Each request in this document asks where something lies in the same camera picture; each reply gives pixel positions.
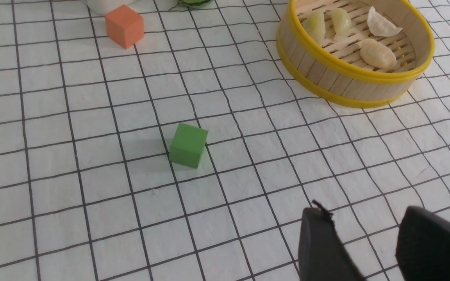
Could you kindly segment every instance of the dumpling wrapper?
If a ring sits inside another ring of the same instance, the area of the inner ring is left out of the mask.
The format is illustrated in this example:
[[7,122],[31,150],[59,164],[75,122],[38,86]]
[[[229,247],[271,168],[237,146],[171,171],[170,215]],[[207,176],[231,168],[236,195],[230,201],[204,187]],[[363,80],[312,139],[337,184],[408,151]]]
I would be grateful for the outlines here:
[[369,8],[368,26],[374,36],[382,37],[394,36],[402,30],[402,27],[396,27],[391,21],[380,15],[374,7]]
[[397,59],[387,46],[367,38],[358,43],[361,47],[361,57],[370,66],[379,69],[391,69],[397,64]]
[[307,34],[320,45],[325,39],[324,12],[314,11],[302,23]]

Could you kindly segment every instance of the white object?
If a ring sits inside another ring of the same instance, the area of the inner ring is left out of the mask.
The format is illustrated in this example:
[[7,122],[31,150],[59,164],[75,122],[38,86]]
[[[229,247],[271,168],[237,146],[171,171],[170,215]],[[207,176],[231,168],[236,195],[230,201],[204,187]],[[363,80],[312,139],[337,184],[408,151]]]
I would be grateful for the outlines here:
[[368,26],[374,36],[390,37],[402,30],[402,27],[396,27],[391,21],[380,15],[374,7],[369,8]]
[[380,69],[389,69],[397,64],[393,52],[380,42],[367,38],[360,42],[361,57],[367,64]]
[[334,41],[340,42],[348,38],[350,27],[352,27],[352,20],[348,13],[341,8],[331,11],[332,24],[334,25]]
[[105,16],[122,5],[129,5],[138,0],[82,0],[96,14]]

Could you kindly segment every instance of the bamboo steamer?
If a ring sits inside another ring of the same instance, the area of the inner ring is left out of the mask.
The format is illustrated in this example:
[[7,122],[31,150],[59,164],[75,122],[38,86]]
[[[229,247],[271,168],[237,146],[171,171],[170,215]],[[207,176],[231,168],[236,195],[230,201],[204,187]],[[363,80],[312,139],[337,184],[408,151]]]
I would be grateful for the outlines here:
[[[370,6],[402,27],[392,37],[373,36],[367,24]],[[345,9],[352,18],[350,36],[332,41],[334,27],[325,14],[326,38],[317,44],[300,23],[312,11]],[[390,48],[397,64],[377,69],[366,64],[357,43],[373,38]],[[280,21],[277,50],[286,69],[309,91],[347,107],[371,108],[399,98],[428,67],[434,36],[423,16],[407,0],[289,0]]]

